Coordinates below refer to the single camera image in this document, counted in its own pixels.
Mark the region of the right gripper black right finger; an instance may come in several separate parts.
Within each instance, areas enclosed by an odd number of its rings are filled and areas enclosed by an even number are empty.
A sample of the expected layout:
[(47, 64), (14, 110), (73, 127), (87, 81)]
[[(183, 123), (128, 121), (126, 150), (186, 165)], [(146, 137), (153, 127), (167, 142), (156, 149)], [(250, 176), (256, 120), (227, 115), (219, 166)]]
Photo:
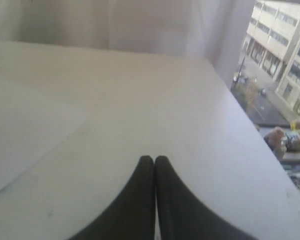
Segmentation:
[(166, 156), (155, 159), (162, 240), (239, 240), (240, 231), (213, 213), (187, 188)]

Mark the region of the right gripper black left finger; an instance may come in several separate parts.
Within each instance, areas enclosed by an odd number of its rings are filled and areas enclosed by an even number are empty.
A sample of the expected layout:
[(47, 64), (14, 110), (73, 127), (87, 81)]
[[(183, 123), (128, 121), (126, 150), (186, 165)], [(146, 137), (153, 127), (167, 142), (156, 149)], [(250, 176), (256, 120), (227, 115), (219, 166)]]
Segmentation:
[(130, 179), (113, 202), (73, 240), (153, 240), (156, 190), (154, 161), (141, 156)]

